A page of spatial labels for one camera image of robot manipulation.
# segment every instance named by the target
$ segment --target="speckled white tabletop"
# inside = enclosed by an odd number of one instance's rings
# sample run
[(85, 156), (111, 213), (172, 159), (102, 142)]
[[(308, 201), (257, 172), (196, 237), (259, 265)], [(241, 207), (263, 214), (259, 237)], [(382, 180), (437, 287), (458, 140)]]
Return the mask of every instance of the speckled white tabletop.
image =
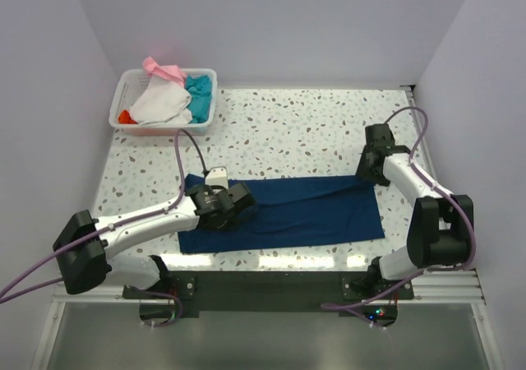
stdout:
[[(402, 90), (220, 90), (215, 121), (196, 137), (208, 167), (226, 166), (230, 178), (354, 174), (364, 127), (382, 123), (408, 105)], [(398, 144), (417, 132), (410, 113), (390, 124)], [(185, 173), (201, 173), (187, 138), (180, 146)], [(421, 152), (417, 161), (425, 167)], [(135, 137), (117, 130), (93, 215), (115, 215), (168, 200), (178, 192), (171, 137)], [(376, 187), (385, 238), (321, 247), (293, 247), (182, 255), (177, 234), (143, 243), (120, 257), (159, 254), (170, 269), (213, 271), (365, 270), (376, 256), (405, 244), (411, 206), (394, 187)]]

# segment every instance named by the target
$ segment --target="pink cloth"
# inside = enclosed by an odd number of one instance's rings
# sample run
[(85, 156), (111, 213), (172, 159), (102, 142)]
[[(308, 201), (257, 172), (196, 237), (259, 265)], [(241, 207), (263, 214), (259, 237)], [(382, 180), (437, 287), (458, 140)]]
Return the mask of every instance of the pink cloth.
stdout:
[(184, 88), (184, 82), (187, 79), (187, 75), (181, 71), (179, 66), (160, 66), (151, 56), (146, 58), (142, 63), (142, 67), (147, 71), (151, 76), (160, 76), (167, 81), (173, 81), (176, 84)]

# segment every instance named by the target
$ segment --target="white cloth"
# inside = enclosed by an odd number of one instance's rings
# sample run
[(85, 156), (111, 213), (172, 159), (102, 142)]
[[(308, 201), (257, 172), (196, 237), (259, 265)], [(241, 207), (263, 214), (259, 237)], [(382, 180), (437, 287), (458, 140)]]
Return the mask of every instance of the white cloth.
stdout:
[(179, 84), (152, 76), (145, 93), (130, 107), (130, 116), (140, 125), (186, 124), (191, 121), (190, 101), (190, 94)]

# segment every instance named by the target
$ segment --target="plastic basket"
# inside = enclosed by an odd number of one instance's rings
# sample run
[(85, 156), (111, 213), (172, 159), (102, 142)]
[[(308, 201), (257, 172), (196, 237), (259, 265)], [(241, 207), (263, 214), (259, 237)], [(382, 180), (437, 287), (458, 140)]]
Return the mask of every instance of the plastic basket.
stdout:
[(142, 69), (128, 70), (121, 76), (117, 84), (115, 95), (113, 96), (112, 106), (109, 109), (109, 124), (116, 129), (122, 129), (133, 136), (172, 136), (175, 132), (184, 128), (192, 135), (201, 136), (206, 134), (208, 127), (212, 123), (215, 113), (215, 100), (217, 94), (217, 74), (209, 68), (183, 68), (189, 76), (208, 76), (212, 81), (212, 99), (210, 101), (210, 112), (208, 120), (204, 123), (188, 123), (186, 125), (155, 125), (155, 127), (121, 124), (118, 122), (119, 114), (130, 107), (139, 99), (139, 96), (146, 90), (150, 83), (150, 78)]

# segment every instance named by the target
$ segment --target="white wall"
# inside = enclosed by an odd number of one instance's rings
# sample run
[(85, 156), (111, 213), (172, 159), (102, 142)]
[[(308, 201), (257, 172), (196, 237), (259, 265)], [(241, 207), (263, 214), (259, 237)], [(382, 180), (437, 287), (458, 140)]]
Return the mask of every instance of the white wall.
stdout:
[(223, 85), (416, 83), (464, 0), (81, 0), (116, 73), (152, 55)]
[[(78, 0), (0, 0), (0, 285), (90, 206), (117, 78)], [(48, 266), (30, 282), (58, 276)], [(0, 368), (28, 368), (51, 290), (0, 306)]]
[(476, 266), (507, 368), (526, 368), (526, 0), (466, 0), (418, 82), (438, 178), (474, 199)]

